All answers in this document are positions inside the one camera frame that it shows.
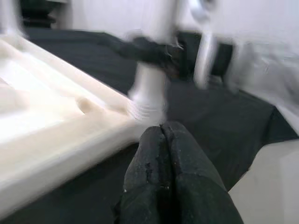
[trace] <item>white wall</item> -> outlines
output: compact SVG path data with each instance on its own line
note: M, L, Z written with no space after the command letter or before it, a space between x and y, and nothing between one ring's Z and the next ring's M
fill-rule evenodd
M71 6L64 13L64 28L106 31L125 37L128 31L141 29L148 1L70 0ZM187 0L181 2L180 25L197 27ZM266 37L297 45L299 0L218 0L214 22L215 31L221 35Z

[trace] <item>black cloth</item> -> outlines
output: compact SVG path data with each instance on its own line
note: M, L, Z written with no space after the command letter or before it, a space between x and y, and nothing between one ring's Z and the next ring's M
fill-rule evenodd
M123 189L116 224L243 224L216 168L178 122L145 131Z
M100 46L103 34L38 28L26 31L33 43L107 85L125 94L131 88L136 62ZM182 35L196 52L196 34ZM168 119L179 121L193 135L227 190L248 171L262 146L298 138L274 106L247 93L232 94L217 83L209 90L199 90L192 82L171 83L167 92ZM122 193L123 177L136 149L137 145L124 149L1 223L112 223L111 206Z

